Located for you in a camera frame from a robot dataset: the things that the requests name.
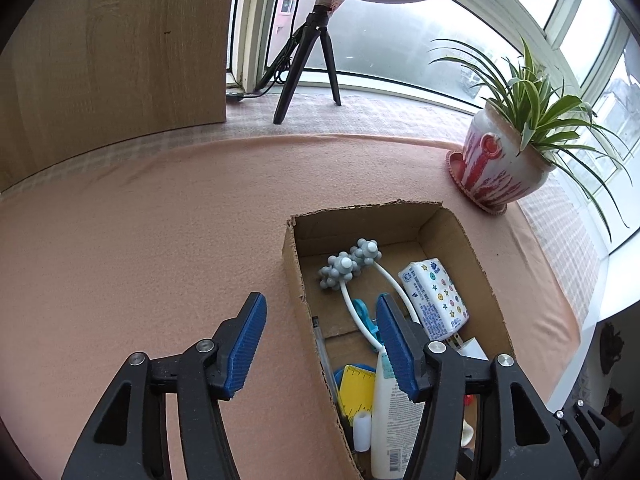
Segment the red saucer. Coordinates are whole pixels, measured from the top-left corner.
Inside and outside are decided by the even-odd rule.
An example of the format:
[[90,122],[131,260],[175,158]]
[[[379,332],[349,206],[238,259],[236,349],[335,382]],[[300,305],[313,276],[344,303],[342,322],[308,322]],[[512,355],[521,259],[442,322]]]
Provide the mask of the red saucer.
[[479,203],[472,195],[469,193],[465,187],[460,182],[460,178],[463,173],[465,173],[465,163],[462,160],[461,152],[447,152],[447,167],[449,168],[449,174],[451,175],[453,181],[458,185],[460,191],[462,191],[466,197],[471,200],[474,204],[476,204],[482,211],[486,211],[490,215],[500,216],[504,215],[505,211],[507,211],[507,205],[498,205],[495,207],[487,207]]

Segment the wooden panel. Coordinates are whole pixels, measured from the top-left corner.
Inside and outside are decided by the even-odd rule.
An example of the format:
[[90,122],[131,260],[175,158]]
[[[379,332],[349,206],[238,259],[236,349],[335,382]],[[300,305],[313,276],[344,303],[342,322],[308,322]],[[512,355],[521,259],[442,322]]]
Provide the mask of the wooden panel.
[[36,0],[0,54],[0,190],[119,140],[225,121],[231,0]]

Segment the spider plant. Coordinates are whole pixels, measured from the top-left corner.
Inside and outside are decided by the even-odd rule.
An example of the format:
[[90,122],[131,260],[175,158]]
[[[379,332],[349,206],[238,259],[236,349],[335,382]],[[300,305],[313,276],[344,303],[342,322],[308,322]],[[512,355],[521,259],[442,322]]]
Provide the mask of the spider plant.
[[[520,153],[527,146],[531,146],[551,165],[567,174],[580,187],[587,199],[593,202],[607,229],[609,240],[611,240],[609,223],[600,204],[559,154],[564,153],[582,166],[589,174],[593,175],[611,197],[622,219],[618,204],[607,184],[596,171],[580,160],[575,153],[580,151],[595,152],[598,157],[607,157],[617,168],[625,171],[629,176],[629,180],[631,180],[631,176],[622,165],[622,156],[611,142],[610,136],[616,137],[628,151],[624,141],[615,132],[593,121],[593,117],[596,114],[591,110],[590,104],[578,96],[565,94],[564,80],[561,87],[552,87],[549,75],[533,59],[524,39],[522,39],[523,56],[520,57],[522,62],[518,60],[518,65],[515,66],[509,59],[503,58],[509,65],[511,71],[510,79],[507,79],[502,74],[484,52],[463,41],[433,41],[448,41],[454,45],[434,48],[430,52],[442,49],[454,50],[463,53],[466,59],[456,56],[444,56],[431,61],[430,64],[439,61],[450,61],[460,63],[474,72],[481,81],[474,86],[486,86],[491,91],[493,97],[487,98],[486,101],[491,103],[498,113],[522,136]],[[575,143],[576,140],[580,139],[580,134],[576,131],[576,128],[580,127],[587,128],[593,134],[601,144],[602,150],[586,144]]]

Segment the pink tablecloth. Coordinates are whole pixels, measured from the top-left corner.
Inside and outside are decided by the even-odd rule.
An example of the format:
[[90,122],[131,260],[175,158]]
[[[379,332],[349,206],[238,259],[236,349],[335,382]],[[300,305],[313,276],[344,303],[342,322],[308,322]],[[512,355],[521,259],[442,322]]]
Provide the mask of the pink tablecloth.
[[[319,208],[442,200],[546,399],[579,343],[574,314],[518,206],[494,218],[471,205],[446,173],[445,147],[363,136],[220,141],[0,203],[0,416],[36,471],[60,477],[128,354],[182,352],[259,290],[268,324],[244,390],[223,406],[241,477],[340,478],[319,411],[305,402],[281,257],[286,219]],[[174,416],[170,433],[180,479]]]

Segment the yellow card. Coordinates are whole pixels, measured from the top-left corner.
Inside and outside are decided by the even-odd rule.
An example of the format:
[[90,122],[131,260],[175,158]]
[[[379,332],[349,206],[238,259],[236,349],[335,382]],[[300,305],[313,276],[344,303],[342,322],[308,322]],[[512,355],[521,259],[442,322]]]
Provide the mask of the yellow card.
[[353,426],[353,416],[360,410],[371,411],[376,373],[346,365],[340,383],[340,403]]

